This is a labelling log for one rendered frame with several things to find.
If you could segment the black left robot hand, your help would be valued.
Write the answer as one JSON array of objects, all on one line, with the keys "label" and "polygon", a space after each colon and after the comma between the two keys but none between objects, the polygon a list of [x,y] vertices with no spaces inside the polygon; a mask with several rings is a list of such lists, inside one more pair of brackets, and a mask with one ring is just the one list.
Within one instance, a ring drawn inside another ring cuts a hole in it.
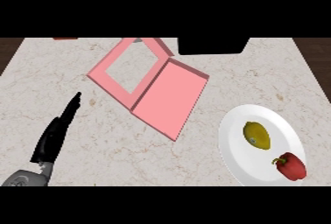
[{"label": "black left robot hand", "polygon": [[76,92],[66,105],[61,115],[51,120],[45,127],[42,135],[36,141],[32,157],[29,159],[30,163],[52,163],[57,159],[57,154],[60,152],[66,137],[67,126],[73,120],[73,116],[79,108],[79,96],[81,93]]}]

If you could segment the pink open cardboard box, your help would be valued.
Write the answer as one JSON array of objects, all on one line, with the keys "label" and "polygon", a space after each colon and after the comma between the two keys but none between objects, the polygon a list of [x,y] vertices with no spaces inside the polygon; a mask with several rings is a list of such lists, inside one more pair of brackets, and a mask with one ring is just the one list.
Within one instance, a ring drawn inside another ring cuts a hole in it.
[{"label": "pink open cardboard box", "polygon": [[129,113],[175,141],[209,75],[172,58],[174,54],[159,38],[141,38],[157,60],[129,93],[106,74],[106,69],[134,40],[123,38],[116,43],[86,77]]}]

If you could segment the yellow lemon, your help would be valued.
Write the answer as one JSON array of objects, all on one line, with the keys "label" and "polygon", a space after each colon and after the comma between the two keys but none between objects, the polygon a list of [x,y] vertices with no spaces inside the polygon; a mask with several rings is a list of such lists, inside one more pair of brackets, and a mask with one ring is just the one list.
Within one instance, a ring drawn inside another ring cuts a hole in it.
[{"label": "yellow lemon", "polygon": [[245,123],[242,127],[242,136],[250,146],[261,150],[270,149],[268,133],[258,122]]}]

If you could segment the white round plate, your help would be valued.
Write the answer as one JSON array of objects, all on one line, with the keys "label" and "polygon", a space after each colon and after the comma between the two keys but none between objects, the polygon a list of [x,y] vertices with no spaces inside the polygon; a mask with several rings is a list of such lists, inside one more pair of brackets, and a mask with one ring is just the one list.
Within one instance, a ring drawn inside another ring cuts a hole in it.
[{"label": "white round plate", "polygon": [[[243,139],[243,125],[256,122],[270,137],[270,149],[252,147]],[[245,104],[224,115],[218,128],[221,159],[242,186],[299,186],[302,180],[290,181],[271,164],[274,158],[290,152],[305,163],[305,151],[286,120],[265,107]]]}]

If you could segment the black appliance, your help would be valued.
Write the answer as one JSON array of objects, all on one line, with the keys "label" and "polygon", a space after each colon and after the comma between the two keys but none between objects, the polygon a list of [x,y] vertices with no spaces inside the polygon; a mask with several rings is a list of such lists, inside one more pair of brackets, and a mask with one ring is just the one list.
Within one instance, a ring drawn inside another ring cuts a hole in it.
[{"label": "black appliance", "polygon": [[248,38],[177,38],[180,55],[240,53]]}]

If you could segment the red bell pepper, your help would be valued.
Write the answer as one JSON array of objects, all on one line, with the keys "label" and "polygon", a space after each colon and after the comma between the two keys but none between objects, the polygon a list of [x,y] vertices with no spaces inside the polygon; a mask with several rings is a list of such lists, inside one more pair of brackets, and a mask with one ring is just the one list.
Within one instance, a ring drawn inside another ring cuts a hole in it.
[{"label": "red bell pepper", "polygon": [[280,174],[290,181],[305,178],[305,165],[290,152],[283,153],[277,158],[274,158],[271,164]]}]

